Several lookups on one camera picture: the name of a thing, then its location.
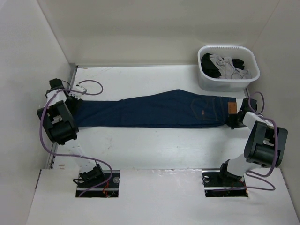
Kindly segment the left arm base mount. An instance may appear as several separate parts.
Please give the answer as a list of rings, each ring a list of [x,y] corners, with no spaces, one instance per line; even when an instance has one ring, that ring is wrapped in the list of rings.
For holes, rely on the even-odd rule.
[[[110,171],[104,171],[104,177],[95,178],[92,181],[84,182],[82,179],[73,179],[77,185],[76,197],[84,192],[86,189],[105,181],[110,176]],[[114,170],[112,177],[106,183],[103,183],[81,195],[82,198],[116,198],[119,196],[120,185],[120,170]]]

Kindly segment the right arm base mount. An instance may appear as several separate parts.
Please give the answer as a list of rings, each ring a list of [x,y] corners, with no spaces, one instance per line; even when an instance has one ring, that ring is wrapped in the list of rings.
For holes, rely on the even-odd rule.
[[[202,170],[202,184],[206,197],[248,197],[244,177],[223,178],[216,169]]]

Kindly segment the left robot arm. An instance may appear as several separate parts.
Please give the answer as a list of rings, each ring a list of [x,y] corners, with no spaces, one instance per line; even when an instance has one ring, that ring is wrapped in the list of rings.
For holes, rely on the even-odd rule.
[[[87,89],[79,82],[73,87],[65,88],[61,79],[52,79],[50,89],[46,92],[46,105],[37,110],[41,129],[50,141],[63,146],[73,156],[80,167],[79,177],[73,182],[79,188],[100,187],[106,182],[106,176],[99,161],[85,156],[77,139],[79,128],[74,115],[83,102],[81,97],[89,95]]]

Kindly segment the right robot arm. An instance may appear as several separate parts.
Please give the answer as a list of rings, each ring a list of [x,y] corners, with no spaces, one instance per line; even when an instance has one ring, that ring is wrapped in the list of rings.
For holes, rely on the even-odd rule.
[[[228,103],[227,125],[231,129],[247,127],[250,130],[243,154],[225,161],[217,174],[222,185],[229,185],[245,174],[268,177],[281,164],[288,131],[257,110],[255,99],[245,98],[238,110],[235,103]]]

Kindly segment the dark blue denim trousers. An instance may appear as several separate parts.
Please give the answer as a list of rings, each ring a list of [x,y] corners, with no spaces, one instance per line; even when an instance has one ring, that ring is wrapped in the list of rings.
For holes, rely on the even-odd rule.
[[[223,126],[234,97],[172,90],[118,101],[83,101],[74,115],[78,127],[215,128]]]

